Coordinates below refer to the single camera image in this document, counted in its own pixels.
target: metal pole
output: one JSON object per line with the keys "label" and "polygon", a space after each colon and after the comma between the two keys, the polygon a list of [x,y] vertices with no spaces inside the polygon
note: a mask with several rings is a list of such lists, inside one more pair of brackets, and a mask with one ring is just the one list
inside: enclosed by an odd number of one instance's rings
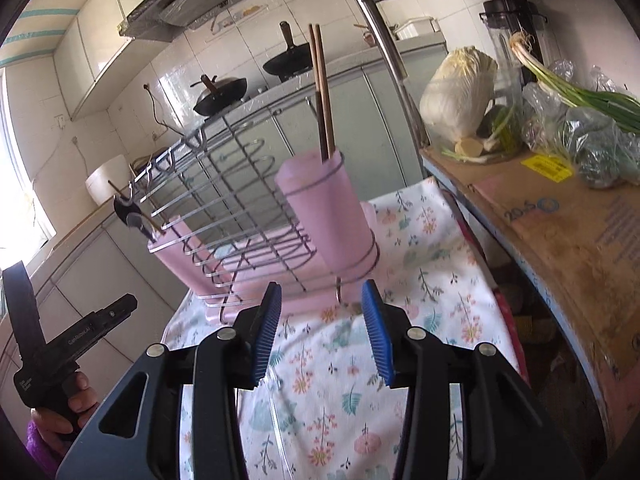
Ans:
{"label": "metal pole", "polygon": [[411,137],[414,142],[415,155],[418,157],[418,162],[422,168],[422,157],[420,156],[420,147],[424,144],[430,144],[429,135],[418,107],[415,105],[414,99],[409,94],[408,89],[404,84],[404,80],[407,78],[406,69],[404,68],[404,62],[400,57],[400,53],[396,48],[391,34],[386,27],[385,20],[382,18],[378,7],[373,0],[356,0],[364,14],[364,18],[367,21],[373,37],[376,38],[376,43],[380,49],[383,59],[386,62],[386,66],[391,74],[391,80],[396,88],[396,93],[400,99],[402,105],[402,111],[404,112],[404,118],[406,119]]}

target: screw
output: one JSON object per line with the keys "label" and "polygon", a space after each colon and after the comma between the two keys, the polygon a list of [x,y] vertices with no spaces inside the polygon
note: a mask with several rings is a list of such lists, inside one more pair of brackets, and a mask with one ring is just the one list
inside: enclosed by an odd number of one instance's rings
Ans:
{"label": "screw", "polygon": [[497,349],[491,343],[480,343],[478,351],[484,356],[491,357],[495,355]]}
{"label": "screw", "polygon": [[233,328],[225,326],[218,330],[218,339],[222,341],[230,341],[236,337],[236,331]]}
{"label": "screw", "polygon": [[146,354],[149,357],[160,357],[164,353],[164,346],[160,343],[155,343],[146,349]]}
{"label": "screw", "polygon": [[419,326],[412,326],[406,331],[406,334],[409,336],[409,339],[413,339],[414,341],[420,341],[420,339],[427,337],[425,329],[420,328]]}

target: wooden chopsticks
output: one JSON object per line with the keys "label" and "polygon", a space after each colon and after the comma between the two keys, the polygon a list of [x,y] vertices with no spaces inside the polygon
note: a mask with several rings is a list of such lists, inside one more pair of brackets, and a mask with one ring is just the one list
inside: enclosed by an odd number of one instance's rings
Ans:
{"label": "wooden chopsticks", "polygon": [[322,94],[320,93],[320,75],[318,72],[318,51],[316,47],[316,35],[314,27],[309,23],[309,36],[311,43],[311,61],[314,66],[314,79],[316,80],[316,119],[318,120],[318,135],[320,136],[320,155],[322,162],[329,158],[329,151],[326,145],[326,132],[324,128],[324,112],[322,106]]}
{"label": "wooden chopsticks", "polygon": [[311,43],[311,60],[314,66],[314,77],[316,79],[316,115],[318,116],[320,153],[322,155],[322,161],[324,162],[335,152],[335,139],[320,25],[316,24],[313,26],[309,24],[309,36]]}

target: window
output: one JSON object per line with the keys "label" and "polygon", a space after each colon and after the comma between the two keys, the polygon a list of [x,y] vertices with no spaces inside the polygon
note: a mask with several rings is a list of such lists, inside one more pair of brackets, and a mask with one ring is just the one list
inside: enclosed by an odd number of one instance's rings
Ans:
{"label": "window", "polygon": [[55,231],[38,201],[20,158],[0,70],[0,269],[26,264]]}

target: pan handle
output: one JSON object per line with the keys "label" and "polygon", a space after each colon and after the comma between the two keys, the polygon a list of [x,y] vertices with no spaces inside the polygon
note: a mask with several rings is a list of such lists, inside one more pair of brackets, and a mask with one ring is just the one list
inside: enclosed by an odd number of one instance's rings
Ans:
{"label": "pan handle", "polygon": [[293,35],[291,33],[291,27],[287,22],[280,22],[280,30],[284,37],[284,41],[287,42],[287,50],[291,50],[296,45],[293,43]]}
{"label": "pan handle", "polygon": [[213,79],[209,79],[208,76],[206,75],[202,75],[200,76],[200,81],[196,81],[195,83],[192,83],[189,85],[189,88],[193,88],[194,86],[198,86],[198,85],[204,85],[209,89],[209,92],[213,93],[213,94],[217,94],[218,93],[218,88],[213,84],[213,82],[216,80],[218,76],[215,75],[213,76]]}

